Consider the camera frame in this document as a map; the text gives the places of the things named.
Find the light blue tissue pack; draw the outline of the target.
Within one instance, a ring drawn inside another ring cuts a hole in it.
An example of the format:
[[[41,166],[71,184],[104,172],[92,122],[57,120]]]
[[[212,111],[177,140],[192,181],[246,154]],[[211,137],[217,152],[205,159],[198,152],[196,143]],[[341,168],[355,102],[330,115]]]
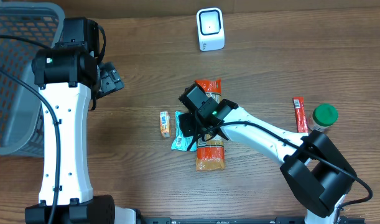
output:
[[[179,116],[183,113],[180,111],[175,112],[175,139],[172,143],[171,150],[187,151],[188,146],[193,140],[193,136],[185,137],[180,129]]]

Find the red and tan cracker package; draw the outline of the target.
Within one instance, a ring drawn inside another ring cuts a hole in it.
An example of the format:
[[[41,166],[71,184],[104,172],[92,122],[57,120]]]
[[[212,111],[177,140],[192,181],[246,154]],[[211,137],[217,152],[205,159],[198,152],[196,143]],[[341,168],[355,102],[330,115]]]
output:
[[[205,91],[208,97],[212,97],[217,103],[221,101],[221,80],[195,80]],[[195,168],[197,171],[211,171],[225,169],[225,149],[223,138],[216,135],[213,139],[209,134],[203,141],[197,142],[197,157]]]

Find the red snack stick package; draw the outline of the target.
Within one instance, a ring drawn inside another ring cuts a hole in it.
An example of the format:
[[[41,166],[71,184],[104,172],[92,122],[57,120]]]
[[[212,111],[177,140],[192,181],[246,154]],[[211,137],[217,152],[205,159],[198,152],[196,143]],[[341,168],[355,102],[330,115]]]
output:
[[[307,117],[305,114],[304,98],[302,96],[295,96],[293,97],[292,100],[293,100],[294,109],[295,109],[297,132],[307,133],[308,126],[307,126]]]

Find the green lid jar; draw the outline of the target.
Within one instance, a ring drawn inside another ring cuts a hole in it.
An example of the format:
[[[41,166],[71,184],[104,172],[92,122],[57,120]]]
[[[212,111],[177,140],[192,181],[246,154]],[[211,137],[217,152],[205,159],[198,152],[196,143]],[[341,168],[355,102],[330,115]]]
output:
[[[324,132],[332,126],[338,119],[338,111],[331,104],[321,104],[317,106],[309,115],[307,120],[308,128],[313,131]]]

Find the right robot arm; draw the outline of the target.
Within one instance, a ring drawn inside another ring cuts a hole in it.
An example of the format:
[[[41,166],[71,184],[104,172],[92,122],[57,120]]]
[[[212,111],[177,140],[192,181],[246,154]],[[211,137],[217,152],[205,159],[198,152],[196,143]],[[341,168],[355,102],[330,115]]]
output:
[[[183,131],[199,140],[206,134],[245,144],[280,167],[294,197],[307,209],[305,223],[339,223],[340,209],[356,172],[327,135],[292,133],[257,119],[236,103],[217,102],[194,83],[179,101],[192,121]]]

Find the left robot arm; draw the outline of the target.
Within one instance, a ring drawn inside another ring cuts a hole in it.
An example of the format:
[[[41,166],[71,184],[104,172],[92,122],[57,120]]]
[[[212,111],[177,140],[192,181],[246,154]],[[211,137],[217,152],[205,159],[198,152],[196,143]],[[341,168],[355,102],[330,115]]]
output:
[[[124,83],[103,62],[106,36],[84,17],[63,22],[62,39],[39,50],[32,61],[44,116],[44,176],[37,205],[26,223],[138,223],[135,209],[116,206],[112,196],[95,196],[88,173],[86,122],[98,99]]]

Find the white barcode scanner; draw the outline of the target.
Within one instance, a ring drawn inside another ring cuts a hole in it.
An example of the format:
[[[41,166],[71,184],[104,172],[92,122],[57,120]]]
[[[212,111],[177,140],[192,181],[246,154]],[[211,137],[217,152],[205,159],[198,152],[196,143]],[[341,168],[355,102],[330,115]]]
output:
[[[200,9],[196,14],[199,48],[202,52],[225,46],[223,13],[217,7]]]

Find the grey plastic shopping basket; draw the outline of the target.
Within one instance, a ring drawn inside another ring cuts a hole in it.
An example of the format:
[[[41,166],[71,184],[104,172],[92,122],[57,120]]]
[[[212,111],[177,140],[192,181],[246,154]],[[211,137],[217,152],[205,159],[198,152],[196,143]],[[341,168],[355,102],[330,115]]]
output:
[[[12,77],[37,88],[32,59],[60,40],[64,18],[54,3],[0,2],[0,156],[44,154],[41,102]]]

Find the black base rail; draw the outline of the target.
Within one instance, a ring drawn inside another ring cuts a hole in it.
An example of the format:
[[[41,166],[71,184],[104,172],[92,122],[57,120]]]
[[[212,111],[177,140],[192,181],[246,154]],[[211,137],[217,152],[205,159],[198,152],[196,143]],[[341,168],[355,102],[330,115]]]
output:
[[[171,219],[169,217],[141,217],[141,224],[305,224],[304,217],[276,217],[275,219]]]

